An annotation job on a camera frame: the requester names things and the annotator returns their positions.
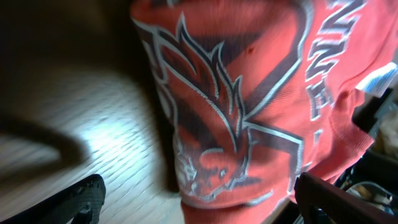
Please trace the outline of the red orange t-shirt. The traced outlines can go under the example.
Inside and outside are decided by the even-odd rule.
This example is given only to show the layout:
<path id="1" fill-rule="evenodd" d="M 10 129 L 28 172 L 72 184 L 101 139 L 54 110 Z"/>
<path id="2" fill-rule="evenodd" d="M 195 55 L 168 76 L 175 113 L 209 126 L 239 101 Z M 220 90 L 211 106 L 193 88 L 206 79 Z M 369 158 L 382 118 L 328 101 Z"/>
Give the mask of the red orange t-shirt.
<path id="1" fill-rule="evenodd" d="M 352 122 L 389 78 L 396 1 L 131 4 L 164 113 L 186 223 L 261 223 L 308 172 L 329 183 L 373 143 Z"/>

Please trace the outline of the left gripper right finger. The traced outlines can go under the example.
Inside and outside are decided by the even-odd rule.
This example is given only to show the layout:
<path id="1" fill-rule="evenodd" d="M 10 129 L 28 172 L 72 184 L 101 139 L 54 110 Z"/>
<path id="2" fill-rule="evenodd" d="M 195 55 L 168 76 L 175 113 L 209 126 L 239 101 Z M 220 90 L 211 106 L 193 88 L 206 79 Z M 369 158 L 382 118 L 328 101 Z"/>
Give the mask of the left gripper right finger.
<path id="1" fill-rule="evenodd" d="M 296 180 L 294 190 L 305 223 L 315 223 L 312 213 L 320 208 L 336 223 L 397 224 L 397 217 L 306 172 Z"/>

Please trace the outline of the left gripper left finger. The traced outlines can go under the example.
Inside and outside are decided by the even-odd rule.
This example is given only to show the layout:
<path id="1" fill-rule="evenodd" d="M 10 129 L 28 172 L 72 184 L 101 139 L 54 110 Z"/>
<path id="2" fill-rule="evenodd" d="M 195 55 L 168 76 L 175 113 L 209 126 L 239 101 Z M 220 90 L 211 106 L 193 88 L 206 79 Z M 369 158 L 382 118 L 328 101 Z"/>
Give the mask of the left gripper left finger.
<path id="1" fill-rule="evenodd" d="M 102 176 L 93 174 L 1 224 L 98 224 L 105 196 Z"/>

